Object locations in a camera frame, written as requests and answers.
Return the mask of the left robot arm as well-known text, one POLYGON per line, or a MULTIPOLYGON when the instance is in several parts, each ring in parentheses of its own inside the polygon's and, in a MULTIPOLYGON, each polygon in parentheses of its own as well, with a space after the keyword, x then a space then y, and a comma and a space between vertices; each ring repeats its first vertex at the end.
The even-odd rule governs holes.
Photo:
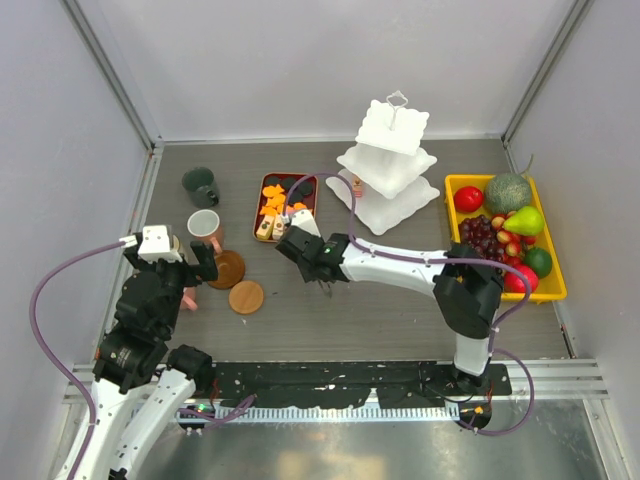
POLYGON ((186 289, 218 277, 212 244, 194 241, 189 263, 164 236, 124 241, 133 274, 116 303, 116 324, 96 353, 92 400, 61 479, 134 479, 178 408, 206 396, 214 383, 210 355, 167 347, 186 289))

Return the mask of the pink mug near arm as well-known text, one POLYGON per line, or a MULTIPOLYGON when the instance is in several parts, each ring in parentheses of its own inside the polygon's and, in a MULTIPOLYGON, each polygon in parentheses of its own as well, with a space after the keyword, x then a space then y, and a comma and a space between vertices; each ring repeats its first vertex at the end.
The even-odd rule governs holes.
POLYGON ((183 290, 183 296, 180 304, 181 310, 189 310, 196 311, 198 309, 198 305, 196 302, 196 288, 195 287, 185 287, 183 290))

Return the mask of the metal serving tongs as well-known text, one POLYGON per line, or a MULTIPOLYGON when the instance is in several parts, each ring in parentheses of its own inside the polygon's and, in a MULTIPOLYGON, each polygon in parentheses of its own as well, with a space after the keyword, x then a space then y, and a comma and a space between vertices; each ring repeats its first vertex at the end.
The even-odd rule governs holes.
POLYGON ((318 280, 317 283, 320 286, 321 291, 323 292, 323 294, 327 298, 331 298, 333 296, 332 288, 331 288, 331 284, 330 283, 324 282, 324 281, 321 281, 321 280, 318 280))

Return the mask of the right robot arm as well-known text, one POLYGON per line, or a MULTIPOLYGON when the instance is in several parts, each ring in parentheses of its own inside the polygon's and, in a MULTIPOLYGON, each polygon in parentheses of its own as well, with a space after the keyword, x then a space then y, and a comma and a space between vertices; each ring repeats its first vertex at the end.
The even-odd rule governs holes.
POLYGON ((433 298, 456 341, 443 387, 464 396, 488 387, 491 327, 504 282, 475 249, 453 243, 448 250, 403 250, 340 233, 325 239, 291 226, 276 250, 296 264, 307 283, 373 282, 433 298))

